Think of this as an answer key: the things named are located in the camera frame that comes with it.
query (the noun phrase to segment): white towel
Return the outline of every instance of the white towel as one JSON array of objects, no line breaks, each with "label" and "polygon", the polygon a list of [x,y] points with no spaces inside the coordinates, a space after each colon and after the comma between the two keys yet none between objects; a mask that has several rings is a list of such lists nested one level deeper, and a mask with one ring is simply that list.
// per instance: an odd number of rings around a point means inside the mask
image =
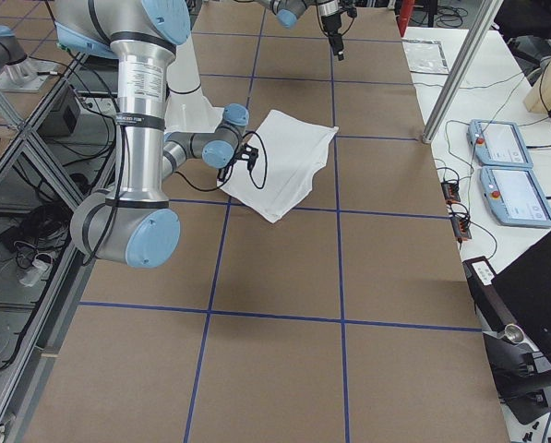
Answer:
[{"label": "white towel", "polygon": [[[222,190],[269,222],[276,222],[312,191],[312,177],[326,166],[329,143],[338,130],[338,127],[311,125],[279,111],[271,111],[257,129],[267,151],[265,188],[256,189],[248,176],[246,163],[237,162],[232,177]],[[263,151],[256,136],[248,143],[258,148],[253,177],[260,186],[265,168]]]}]

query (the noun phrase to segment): brown table surface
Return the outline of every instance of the brown table surface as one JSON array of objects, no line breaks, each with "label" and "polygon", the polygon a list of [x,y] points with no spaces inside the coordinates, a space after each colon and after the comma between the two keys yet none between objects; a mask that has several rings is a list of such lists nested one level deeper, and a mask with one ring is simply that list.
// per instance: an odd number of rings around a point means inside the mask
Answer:
[{"label": "brown table surface", "polygon": [[[52,56],[34,5],[0,22]],[[214,105],[340,127],[314,191],[273,225],[168,180],[181,244],[97,263],[25,442],[508,441],[393,15],[360,9],[343,62],[314,16],[208,2],[194,29]]]}]

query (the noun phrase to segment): white desk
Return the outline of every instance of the white desk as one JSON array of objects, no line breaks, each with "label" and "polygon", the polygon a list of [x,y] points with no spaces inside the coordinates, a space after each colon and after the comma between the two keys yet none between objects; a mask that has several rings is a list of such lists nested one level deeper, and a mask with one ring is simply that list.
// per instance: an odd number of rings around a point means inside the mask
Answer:
[{"label": "white desk", "polygon": [[[452,67],[466,36],[466,32],[466,30],[409,28],[405,38],[440,41],[448,66]],[[499,34],[495,31],[490,31],[461,86],[485,86],[509,78],[520,72],[519,66],[511,56]],[[415,73],[412,73],[412,76],[415,84],[419,82],[443,84],[447,78],[447,76],[441,75]],[[514,90],[508,100],[509,94],[518,84],[519,87]],[[501,121],[516,122],[518,125],[538,121],[544,118],[545,115],[528,113],[522,103],[530,88],[529,83],[519,74],[505,83],[492,86],[488,89],[460,90],[449,109],[446,121],[461,120],[469,122],[474,118],[488,120],[496,118]],[[440,87],[416,85],[419,106],[425,120],[431,113],[440,90]],[[507,105],[495,117],[495,113],[505,102],[507,102]],[[442,124],[440,132],[437,134],[435,140],[433,140],[432,149],[434,157],[441,159],[448,167],[455,169],[460,176],[464,177],[469,174],[470,167],[449,155],[448,143],[445,139],[445,124],[445,122]],[[472,149],[467,142],[466,132],[467,127],[464,125],[458,123],[449,124],[448,137],[451,151],[469,161],[472,158]],[[531,126],[523,126],[521,133],[528,145],[551,144],[550,120],[545,120]],[[532,150],[530,153],[534,163],[533,171],[537,175],[545,194],[551,196],[551,150]],[[478,171],[480,167],[478,162],[473,161],[473,165],[475,172],[473,173],[472,181],[464,181],[461,184],[461,198],[463,203],[470,208],[472,221],[484,226],[497,238],[498,251],[490,261],[495,270],[500,272],[529,246],[542,238],[548,230],[506,227],[498,224],[485,204],[479,183]],[[468,199],[468,185],[472,186],[470,188],[470,199]],[[464,242],[461,249],[461,259],[465,260],[482,255],[490,256],[494,245],[492,239],[488,234],[475,226],[472,226],[471,232],[473,239]],[[546,417],[542,417],[539,420],[540,426],[536,430],[533,430],[531,429],[531,425],[520,425],[506,406],[503,408],[503,414],[505,415],[512,441],[521,441],[523,435],[530,431],[533,431],[533,441],[540,441]]]}]

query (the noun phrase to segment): grid of blue tape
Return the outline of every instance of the grid of blue tape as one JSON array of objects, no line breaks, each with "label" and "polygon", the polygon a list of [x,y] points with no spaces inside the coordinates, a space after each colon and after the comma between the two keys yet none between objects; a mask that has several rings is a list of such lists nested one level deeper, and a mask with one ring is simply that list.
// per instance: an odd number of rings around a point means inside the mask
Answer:
[{"label": "grid of blue tape", "polygon": [[[34,9],[38,6],[39,3],[35,5],[22,19],[30,15]],[[208,34],[208,35],[238,35],[238,36],[248,36],[248,37],[258,37],[257,49],[255,52],[255,59],[253,63],[253,71],[251,76],[228,76],[222,74],[203,74],[202,76],[215,76],[215,77],[239,77],[239,78],[248,78],[250,80],[246,107],[248,107],[251,97],[251,92],[254,85],[254,80],[257,78],[267,78],[267,79],[286,79],[286,80],[305,80],[305,81],[323,81],[329,82],[331,87],[332,95],[332,123],[336,125],[336,112],[335,112],[335,84],[336,83],[365,83],[365,84],[379,84],[387,86],[402,86],[402,85],[411,85],[411,83],[398,83],[398,82],[383,82],[383,81],[350,81],[350,80],[336,80],[334,78],[334,63],[333,56],[330,54],[330,79],[309,79],[309,78],[275,78],[275,77],[261,77],[257,76],[257,62],[258,54],[260,50],[260,43],[263,37],[271,38],[294,38],[294,39],[319,39],[319,37],[284,37],[284,36],[274,36],[274,35],[264,35],[263,28],[265,25],[265,16],[266,13],[263,12],[263,17],[261,20],[260,32],[259,34],[222,34],[222,33],[210,33],[210,32],[196,32],[199,34]],[[39,42],[37,47],[33,50],[32,54],[35,54],[36,51],[45,42],[54,41],[52,35],[54,30],[51,30],[46,38],[44,39],[22,39],[27,41]],[[354,41],[363,41],[363,42],[381,42],[381,43],[400,43],[400,41],[382,41],[382,40],[368,40],[368,39],[346,39]],[[440,325],[424,325],[424,324],[413,324],[413,323],[396,323],[396,322],[382,322],[382,321],[369,321],[369,320],[355,320],[345,317],[345,303],[344,303],[344,287],[343,287],[343,262],[342,262],[342,229],[341,229],[341,215],[342,214],[361,214],[369,216],[384,216],[384,217],[412,217],[412,218],[425,218],[425,219],[437,219],[437,220],[448,220],[447,216],[436,216],[436,215],[425,215],[425,214],[409,214],[409,213],[392,213],[392,212],[380,212],[380,211],[364,211],[364,210],[343,210],[341,208],[340,200],[340,180],[339,180],[339,163],[338,163],[338,138],[370,138],[370,139],[386,139],[386,140],[399,140],[399,141],[416,141],[415,138],[399,138],[399,137],[384,137],[384,136],[336,136],[333,139],[333,157],[334,157],[334,183],[335,183],[335,209],[323,209],[323,208],[295,208],[294,210],[304,210],[304,211],[324,211],[331,212],[336,214],[337,219],[337,251],[338,251],[338,263],[339,263],[339,303],[340,303],[340,317],[339,318],[328,318],[328,317],[306,317],[306,316],[286,316],[286,315],[274,315],[266,313],[252,313],[252,312],[236,312],[236,311],[224,311],[224,310],[215,310],[213,309],[213,301],[216,293],[217,281],[220,274],[220,265],[222,263],[222,252],[225,245],[226,234],[228,230],[228,221],[230,218],[231,208],[236,206],[244,206],[240,203],[236,203],[232,198],[228,198],[227,201],[208,201],[208,200],[194,200],[194,199],[183,199],[175,198],[171,201],[181,202],[181,203],[190,203],[190,204],[205,204],[205,205],[221,205],[226,207],[223,225],[222,225],[222,236],[220,240],[220,247],[218,250],[218,256],[216,260],[216,266],[213,275],[213,281],[211,285],[210,300],[208,302],[207,309],[195,309],[195,308],[185,308],[185,307],[176,307],[176,306],[158,306],[158,305],[133,305],[133,304],[118,304],[118,303],[104,303],[104,302],[94,302],[94,301],[84,301],[81,302],[81,305],[84,306],[98,306],[98,307],[114,307],[114,308],[126,308],[126,309],[140,309],[140,310],[156,310],[156,311],[173,311],[181,313],[192,313],[205,315],[205,324],[203,328],[203,335],[201,338],[201,344],[199,346],[198,362],[195,375],[195,381],[193,385],[193,390],[191,393],[191,399],[189,403],[189,409],[187,414],[186,421],[186,431],[183,437],[184,443],[188,443],[189,436],[191,432],[191,425],[193,422],[193,415],[195,412],[195,404],[198,393],[198,386],[201,377],[201,371],[203,366],[203,359],[205,355],[205,349],[207,345],[207,339],[210,332],[210,321],[212,316],[230,316],[230,317],[253,317],[253,318],[271,318],[279,320],[293,320],[293,321],[308,321],[308,322],[317,322],[317,323],[332,323],[338,324],[340,326],[341,334],[341,361],[342,361],[342,385],[343,385],[343,402],[344,402],[344,423],[345,423],[345,443],[351,442],[351,423],[350,423],[350,412],[349,412],[349,384],[348,384],[348,369],[347,369],[347,340],[346,340],[346,325],[363,325],[370,327],[391,327],[391,328],[406,328],[406,329],[433,329],[433,330],[445,330],[445,331],[459,331],[459,332],[472,332],[478,333],[481,330],[477,328],[465,328],[465,327],[450,327],[450,326],[440,326]]]}]

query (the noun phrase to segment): white label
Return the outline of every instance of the white label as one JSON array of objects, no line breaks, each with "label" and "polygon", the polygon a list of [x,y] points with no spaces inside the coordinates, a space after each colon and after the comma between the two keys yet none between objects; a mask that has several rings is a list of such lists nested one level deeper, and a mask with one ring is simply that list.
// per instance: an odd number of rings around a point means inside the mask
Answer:
[{"label": "white label", "polygon": [[162,102],[164,74],[155,65],[126,61],[119,68],[120,97]]},{"label": "white label", "polygon": [[503,169],[493,170],[493,174],[511,219],[548,220],[526,172]]},{"label": "white label", "polygon": [[493,271],[490,270],[486,262],[477,261],[476,263],[472,264],[472,267],[476,271],[478,277],[480,277],[480,281],[483,283],[484,286],[493,284],[492,281],[495,278],[495,274],[493,274]]}]

